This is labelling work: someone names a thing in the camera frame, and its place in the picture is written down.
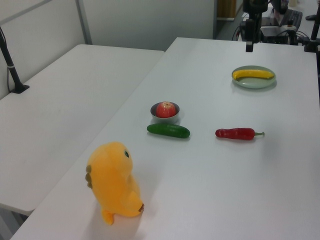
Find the dark robot gripper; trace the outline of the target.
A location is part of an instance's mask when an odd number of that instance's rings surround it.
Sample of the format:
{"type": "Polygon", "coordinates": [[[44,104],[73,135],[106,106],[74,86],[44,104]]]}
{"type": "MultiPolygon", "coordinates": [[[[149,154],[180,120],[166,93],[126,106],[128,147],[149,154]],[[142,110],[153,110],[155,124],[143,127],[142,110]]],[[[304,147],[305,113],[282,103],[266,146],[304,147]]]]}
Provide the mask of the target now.
{"type": "Polygon", "coordinates": [[[243,0],[242,9],[245,13],[256,14],[254,20],[245,21],[246,52],[253,52],[254,43],[261,39],[262,13],[268,10],[268,0],[243,0]]]}

